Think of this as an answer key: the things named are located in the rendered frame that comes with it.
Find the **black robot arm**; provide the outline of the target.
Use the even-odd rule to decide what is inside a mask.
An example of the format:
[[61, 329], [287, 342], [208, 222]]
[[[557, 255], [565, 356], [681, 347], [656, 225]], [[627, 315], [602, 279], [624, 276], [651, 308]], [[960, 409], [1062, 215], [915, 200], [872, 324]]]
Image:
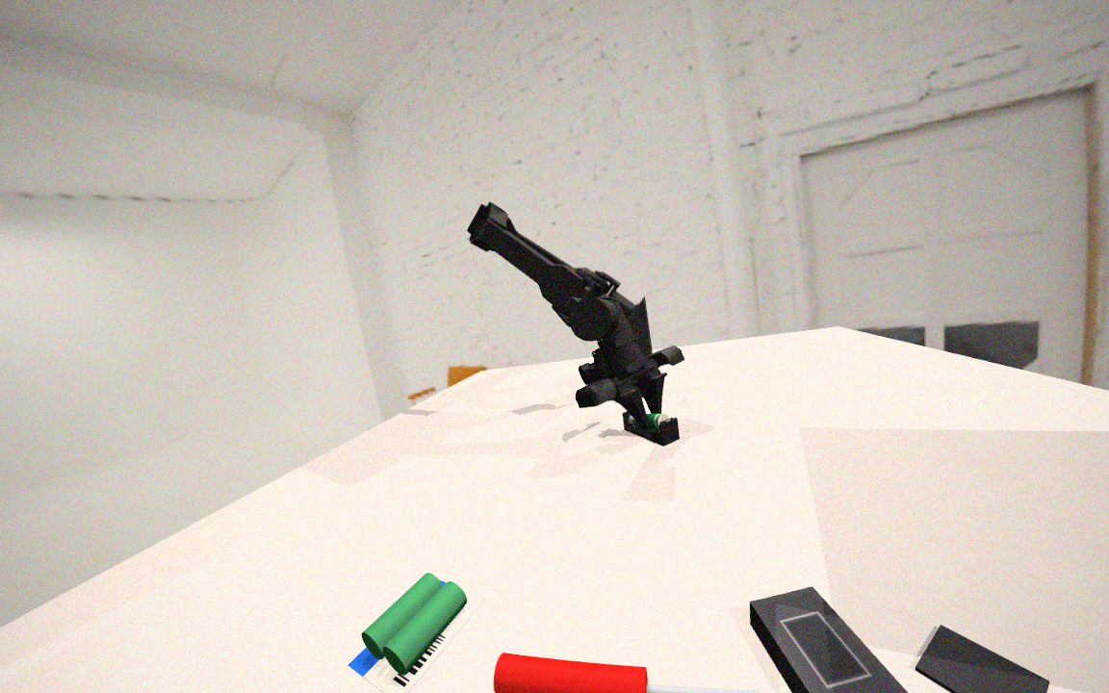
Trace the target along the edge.
[[[617, 293], [620, 282], [604, 272], [572, 268], [533, 241], [521, 236], [510, 216], [496, 203], [480, 205], [468, 225], [468, 233], [474, 246], [496, 251], [516, 269], [537, 282], [543, 298], [552, 304], [552, 310], [582, 342], [602, 342], [631, 327], [628, 319], [639, 303], [634, 304]], [[606, 371], [610, 371], [603, 354], [594, 351], [591, 351], [594, 363], [580, 367], [580, 377], [586, 385], [607, 380]]]

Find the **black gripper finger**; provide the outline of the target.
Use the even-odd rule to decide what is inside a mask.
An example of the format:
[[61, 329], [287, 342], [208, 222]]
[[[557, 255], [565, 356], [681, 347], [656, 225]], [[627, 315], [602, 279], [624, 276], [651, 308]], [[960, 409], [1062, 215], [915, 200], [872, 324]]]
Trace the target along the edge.
[[625, 408], [625, 411], [632, 414], [635, 422], [641, 424], [644, 430], [650, 430], [650, 420], [648, 420], [641, 393], [638, 389], [632, 389], [632, 391], [624, 394], [621, 398], [613, 398], [612, 400], [615, 400], [621, 407]]
[[653, 377], [653, 380], [633, 383], [635, 389], [642, 393], [644, 400], [647, 400], [648, 407], [650, 407], [651, 414], [661, 414], [665, 377], [667, 377], [667, 371], [659, 374], [657, 377]]

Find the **green battery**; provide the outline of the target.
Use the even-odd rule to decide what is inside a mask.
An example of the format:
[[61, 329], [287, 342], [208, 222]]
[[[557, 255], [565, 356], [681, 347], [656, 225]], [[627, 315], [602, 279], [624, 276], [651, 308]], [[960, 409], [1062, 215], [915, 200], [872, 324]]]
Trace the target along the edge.
[[[659, 429], [659, 422], [669, 420], [667, 414], [647, 414], [648, 420], [650, 420], [650, 429]], [[635, 428], [642, 428], [641, 424], [633, 420]]]

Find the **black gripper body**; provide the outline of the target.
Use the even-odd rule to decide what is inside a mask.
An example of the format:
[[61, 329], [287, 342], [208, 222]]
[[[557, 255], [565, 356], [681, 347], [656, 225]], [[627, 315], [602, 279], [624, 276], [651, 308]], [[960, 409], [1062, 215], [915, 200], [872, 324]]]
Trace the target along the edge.
[[[635, 339], [641, 338], [638, 332], [632, 333], [632, 328], [610, 335], [602, 342], [597, 342], [598, 355], [603, 354], [606, 364], [610, 371], [606, 371], [607, 380], [589, 383], [576, 391], [576, 401], [582, 408], [597, 407], [613, 398], [621, 398], [624, 394], [632, 391], [630, 383], [637, 380], [653, 380], [660, 371], [660, 367], [675, 367], [676, 364], [685, 360], [683, 353], [676, 346], [667, 347], [659, 351], [652, 351], [643, 358]], [[637, 370], [635, 370], [637, 369]], [[635, 370], [635, 371], [634, 371]], [[608, 380], [612, 378], [612, 380]]]

